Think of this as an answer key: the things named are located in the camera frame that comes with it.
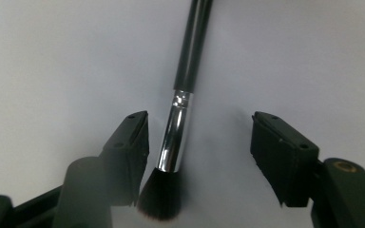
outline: silver ferrule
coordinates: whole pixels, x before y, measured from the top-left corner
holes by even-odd
[[[162,150],[156,165],[160,171],[174,173],[180,168],[193,96],[192,93],[179,90],[174,93],[164,131]]]

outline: white surface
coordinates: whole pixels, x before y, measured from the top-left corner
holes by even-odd
[[[15,205],[98,155],[149,112],[158,156],[189,1],[0,1],[0,194]],[[215,0],[184,155],[187,199],[170,227],[312,227],[280,208],[250,156],[251,115],[280,116],[365,167],[365,1]],[[114,208],[114,227],[158,227]]]

